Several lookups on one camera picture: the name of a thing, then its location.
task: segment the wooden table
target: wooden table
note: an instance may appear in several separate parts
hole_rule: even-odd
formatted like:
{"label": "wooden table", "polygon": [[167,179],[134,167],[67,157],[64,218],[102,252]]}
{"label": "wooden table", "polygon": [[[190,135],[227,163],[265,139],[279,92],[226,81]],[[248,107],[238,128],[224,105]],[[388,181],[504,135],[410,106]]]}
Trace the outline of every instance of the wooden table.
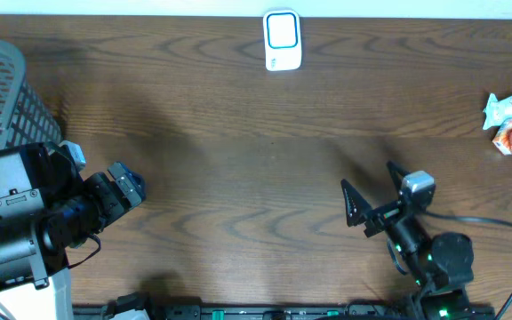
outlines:
{"label": "wooden table", "polygon": [[[120,160],[148,183],[147,202],[73,270],[75,303],[138,290],[252,304],[398,298],[413,280],[384,235],[347,228],[339,185],[393,199],[389,159],[436,178],[435,212],[512,221],[512,156],[481,129],[489,92],[512,93],[512,21],[301,26],[301,68],[271,73],[260,19],[0,16],[0,38],[82,146],[84,176]],[[499,309],[512,230],[422,220],[472,237],[470,299]]]}

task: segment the white background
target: white background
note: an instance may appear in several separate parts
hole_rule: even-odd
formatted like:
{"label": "white background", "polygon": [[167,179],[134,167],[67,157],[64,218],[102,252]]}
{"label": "white background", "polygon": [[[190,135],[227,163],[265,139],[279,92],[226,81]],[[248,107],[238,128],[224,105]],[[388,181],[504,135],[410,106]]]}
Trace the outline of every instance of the white background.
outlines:
{"label": "white background", "polygon": [[0,0],[0,13],[512,19],[512,0]]}

